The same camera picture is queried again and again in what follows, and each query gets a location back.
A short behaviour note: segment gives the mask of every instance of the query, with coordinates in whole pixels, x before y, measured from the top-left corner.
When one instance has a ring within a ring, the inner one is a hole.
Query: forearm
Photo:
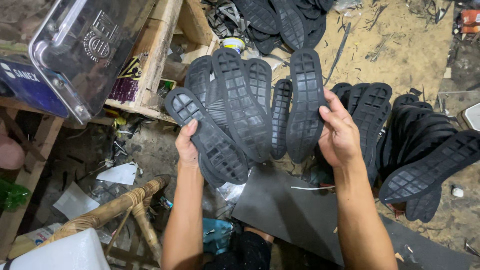
[[[362,159],[334,169],[338,238],[350,269],[397,269],[392,243],[375,208]]]
[[[203,254],[202,192],[198,167],[178,165],[177,189],[165,229],[161,268],[199,269]]]

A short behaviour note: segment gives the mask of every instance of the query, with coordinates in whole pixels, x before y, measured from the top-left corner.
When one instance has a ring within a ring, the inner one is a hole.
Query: blue label
[[[0,59],[0,80],[15,92],[17,99],[31,107],[56,116],[68,117],[67,108],[34,66]]]

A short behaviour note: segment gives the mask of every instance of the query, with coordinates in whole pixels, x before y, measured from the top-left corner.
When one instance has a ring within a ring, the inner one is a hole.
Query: fingernail
[[[192,120],[190,120],[190,122],[188,122],[187,126],[192,126],[197,120],[195,118],[193,118]]]
[[[320,110],[323,111],[324,113],[330,112],[330,110],[326,106],[320,106]]]

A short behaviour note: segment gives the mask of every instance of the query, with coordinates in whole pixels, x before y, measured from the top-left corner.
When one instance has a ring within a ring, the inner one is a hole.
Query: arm
[[[197,129],[194,119],[175,142],[179,152],[177,189],[163,241],[162,269],[200,269],[203,255],[202,192],[204,179],[198,152],[190,140]]]
[[[396,270],[392,242],[377,213],[368,182],[358,128],[333,92],[324,90],[324,95],[332,110],[320,107],[325,125],[318,143],[334,170],[338,238],[345,266]]]

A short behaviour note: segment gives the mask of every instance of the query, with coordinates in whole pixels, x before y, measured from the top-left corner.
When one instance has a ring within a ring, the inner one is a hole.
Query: black pants
[[[214,261],[205,264],[204,270],[268,270],[270,253],[270,247],[261,236],[243,232],[232,251],[215,256]]]

